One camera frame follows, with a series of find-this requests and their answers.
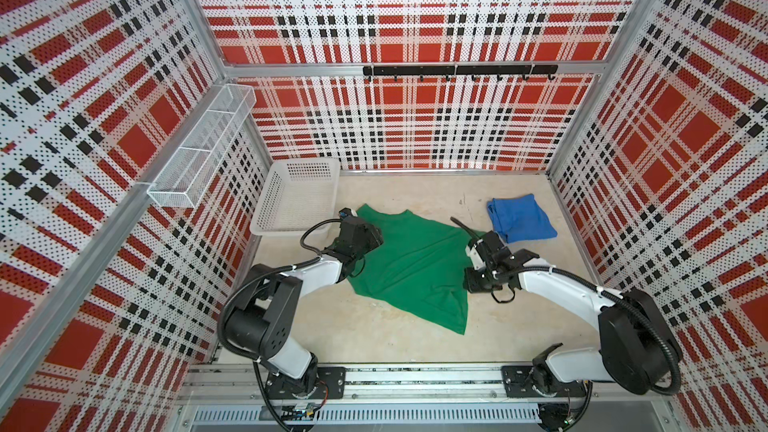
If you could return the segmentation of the blue tank top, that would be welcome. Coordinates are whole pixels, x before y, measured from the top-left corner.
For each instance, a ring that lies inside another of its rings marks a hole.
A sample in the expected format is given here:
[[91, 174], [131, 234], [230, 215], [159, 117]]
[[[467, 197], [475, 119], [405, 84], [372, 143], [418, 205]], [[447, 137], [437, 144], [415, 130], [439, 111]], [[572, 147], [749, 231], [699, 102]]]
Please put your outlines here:
[[486, 209], [493, 231], [506, 243], [557, 237], [557, 231], [533, 194], [492, 199], [486, 204]]

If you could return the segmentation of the green tank top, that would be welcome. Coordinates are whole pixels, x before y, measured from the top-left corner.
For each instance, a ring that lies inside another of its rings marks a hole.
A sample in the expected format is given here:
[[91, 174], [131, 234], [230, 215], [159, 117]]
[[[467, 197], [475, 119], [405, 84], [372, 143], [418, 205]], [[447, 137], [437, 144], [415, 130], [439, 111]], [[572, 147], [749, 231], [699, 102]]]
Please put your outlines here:
[[364, 205], [357, 215], [380, 230], [383, 243], [365, 254], [365, 263], [349, 278], [355, 293], [463, 335], [469, 315], [464, 272], [471, 266], [465, 252], [470, 236], [409, 210], [385, 214]]

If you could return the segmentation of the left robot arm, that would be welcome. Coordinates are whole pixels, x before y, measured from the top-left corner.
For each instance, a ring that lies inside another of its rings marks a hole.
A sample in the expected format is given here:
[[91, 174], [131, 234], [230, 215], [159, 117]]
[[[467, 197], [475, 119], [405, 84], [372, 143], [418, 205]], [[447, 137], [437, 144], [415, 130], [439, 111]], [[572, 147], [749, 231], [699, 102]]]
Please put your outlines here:
[[299, 239], [310, 260], [280, 267], [257, 264], [223, 306], [220, 345], [294, 381], [310, 381], [316, 356], [291, 337], [300, 300], [351, 277], [384, 243], [380, 229], [344, 209], [311, 226]]

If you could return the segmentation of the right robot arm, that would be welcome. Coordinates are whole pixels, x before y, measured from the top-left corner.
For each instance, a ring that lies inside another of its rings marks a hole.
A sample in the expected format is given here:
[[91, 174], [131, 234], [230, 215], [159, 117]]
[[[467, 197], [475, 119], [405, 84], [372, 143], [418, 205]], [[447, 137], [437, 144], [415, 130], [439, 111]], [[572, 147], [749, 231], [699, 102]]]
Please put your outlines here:
[[493, 232], [469, 234], [464, 287], [494, 295], [503, 288], [542, 297], [597, 331], [596, 347], [556, 343], [532, 361], [533, 389], [554, 396], [572, 382], [615, 383], [644, 395], [674, 396], [682, 387], [682, 350], [654, 299], [633, 288], [606, 288], [556, 267], [527, 249], [511, 251]]

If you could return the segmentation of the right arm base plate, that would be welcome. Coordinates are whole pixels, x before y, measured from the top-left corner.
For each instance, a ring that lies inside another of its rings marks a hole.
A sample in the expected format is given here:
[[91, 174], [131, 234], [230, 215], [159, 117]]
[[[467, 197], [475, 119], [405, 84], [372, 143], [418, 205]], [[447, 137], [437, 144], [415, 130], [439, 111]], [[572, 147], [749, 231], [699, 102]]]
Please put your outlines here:
[[501, 375], [508, 398], [586, 397], [580, 382], [560, 382], [544, 366], [506, 365], [501, 367]]

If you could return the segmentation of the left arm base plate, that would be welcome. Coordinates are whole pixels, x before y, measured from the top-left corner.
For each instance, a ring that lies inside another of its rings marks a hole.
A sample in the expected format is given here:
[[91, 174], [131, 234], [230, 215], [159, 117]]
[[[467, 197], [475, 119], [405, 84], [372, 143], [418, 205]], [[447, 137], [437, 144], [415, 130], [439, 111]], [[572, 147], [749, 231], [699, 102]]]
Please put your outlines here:
[[344, 395], [347, 369], [342, 366], [310, 366], [299, 379], [270, 372], [265, 383], [271, 400], [341, 399]]

